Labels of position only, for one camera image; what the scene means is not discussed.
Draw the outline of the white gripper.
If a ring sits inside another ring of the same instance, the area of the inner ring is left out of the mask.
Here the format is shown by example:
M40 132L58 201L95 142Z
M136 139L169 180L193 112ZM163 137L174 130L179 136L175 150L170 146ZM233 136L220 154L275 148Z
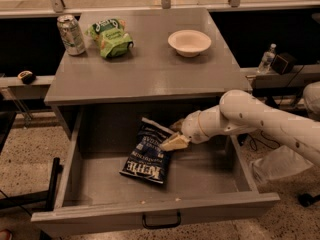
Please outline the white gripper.
M201 131L198 123L199 115L200 111L196 111L189 114L185 119L181 118L174 122L170 129L177 133L162 142L160 148L164 151L173 151L187 148L190 141L198 144L201 140Z

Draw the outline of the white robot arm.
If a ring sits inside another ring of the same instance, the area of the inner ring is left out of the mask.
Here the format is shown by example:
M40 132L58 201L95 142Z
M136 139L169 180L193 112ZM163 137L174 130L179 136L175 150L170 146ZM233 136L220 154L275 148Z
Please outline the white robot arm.
M260 129L314 165L320 165L320 123L265 105L242 90L227 91L219 104L198 110L174 124L174 133L160 148L184 149L217 135L236 135Z

